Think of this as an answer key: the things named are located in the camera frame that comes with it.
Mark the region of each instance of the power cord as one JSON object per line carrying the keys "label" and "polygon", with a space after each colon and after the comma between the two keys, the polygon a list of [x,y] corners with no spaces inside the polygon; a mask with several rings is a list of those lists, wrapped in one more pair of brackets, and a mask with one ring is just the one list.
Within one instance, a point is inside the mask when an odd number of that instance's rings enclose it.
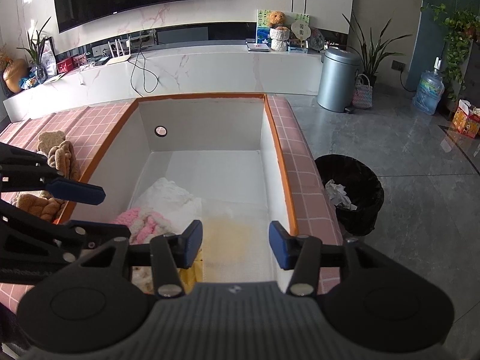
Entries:
{"label": "power cord", "polygon": [[411,93],[416,92],[416,91],[411,91],[410,89],[405,88],[405,85],[403,85],[403,82],[402,82],[402,73],[403,73],[403,69],[400,70],[400,84],[402,84],[403,89],[405,89],[407,92],[411,92]]}
{"label": "power cord", "polygon": [[[143,51],[142,51],[142,42],[143,42],[143,38],[140,39],[140,46],[138,47],[138,53],[137,53],[137,57],[135,58],[135,63],[132,63],[130,61],[128,61],[128,63],[132,64],[133,65],[133,70],[131,71],[131,76],[130,76],[130,86],[131,88],[137,92],[138,95],[140,95],[141,97],[143,97],[143,95],[138,92],[138,90],[135,89],[134,87],[134,84],[132,82],[132,79],[134,77],[134,72],[135,72],[135,68],[137,67],[137,61],[138,61],[138,55],[142,55],[143,57],[143,67],[141,67],[141,69],[143,70],[143,90],[146,92],[146,93],[152,93],[155,89],[157,89],[157,86],[158,86],[158,83],[159,83],[159,78],[158,76],[153,73],[152,71],[148,70],[148,69],[145,69],[145,65],[146,65],[146,61],[147,59],[145,58],[145,56],[143,55]],[[157,79],[157,83],[155,84],[155,87],[151,90],[151,91],[148,91],[146,88],[145,88],[145,81],[146,81],[146,78],[145,78],[145,72],[149,72],[152,76],[154,76],[156,79]]]}

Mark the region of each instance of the water bottle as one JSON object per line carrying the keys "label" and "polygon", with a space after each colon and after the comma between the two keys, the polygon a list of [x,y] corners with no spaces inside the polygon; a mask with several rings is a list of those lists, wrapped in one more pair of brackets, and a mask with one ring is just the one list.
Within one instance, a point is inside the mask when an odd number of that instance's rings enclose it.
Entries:
{"label": "water bottle", "polygon": [[441,64],[442,60],[437,58],[433,71],[426,71],[421,75],[417,93],[413,98],[413,105],[428,115],[435,113],[438,102],[440,102],[445,91],[445,86],[440,76]]}

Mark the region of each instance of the silver trash can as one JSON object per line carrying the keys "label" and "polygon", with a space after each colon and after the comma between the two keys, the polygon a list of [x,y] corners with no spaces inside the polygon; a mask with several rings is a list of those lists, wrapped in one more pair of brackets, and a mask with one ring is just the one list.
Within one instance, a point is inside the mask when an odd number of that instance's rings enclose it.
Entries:
{"label": "silver trash can", "polygon": [[344,112],[352,102],[360,57],[350,51],[329,48],[323,59],[317,103],[334,112]]}

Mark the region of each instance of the pink fluffy cloth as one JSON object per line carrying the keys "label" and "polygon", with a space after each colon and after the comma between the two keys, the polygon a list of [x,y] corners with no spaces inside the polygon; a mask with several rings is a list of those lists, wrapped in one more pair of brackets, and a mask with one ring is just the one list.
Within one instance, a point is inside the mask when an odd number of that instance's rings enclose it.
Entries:
{"label": "pink fluffy cloth", "polygon": [[121,213],[113,223],[126,225],[130,229],[132,245],[146,244],[153,237],[176,233],[169,220],[149,208],[132,208]]}

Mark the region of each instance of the black trash bin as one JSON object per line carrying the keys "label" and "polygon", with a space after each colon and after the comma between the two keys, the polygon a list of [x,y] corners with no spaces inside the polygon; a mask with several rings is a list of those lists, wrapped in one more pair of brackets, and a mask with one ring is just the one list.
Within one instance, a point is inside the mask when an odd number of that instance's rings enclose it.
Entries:
{"label": "black trash bin", "polygon": [[375,228],[384,199],[376,174],[365,164],[346,155],[324,155],[318,157],[315,164],[323,186],[330,180],[343,185],[346,195],[357,206],[355,211],[335,207],[338,221],[355,236],[369,234]]}

